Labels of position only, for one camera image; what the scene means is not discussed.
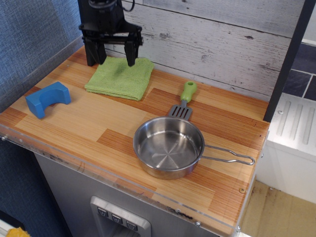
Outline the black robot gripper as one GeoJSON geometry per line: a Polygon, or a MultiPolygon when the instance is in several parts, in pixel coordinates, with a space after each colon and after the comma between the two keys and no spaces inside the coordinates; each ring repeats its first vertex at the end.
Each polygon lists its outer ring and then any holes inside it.
{"type": "Polygon", "coordinates": [[[80,0],[82,39],[88,65],[106,60],[104,43],[124,44],[129,66],[135,65],[138,48],[143,44],[142,27],[125,20],[127,11],[120,0],[80,0]]]}

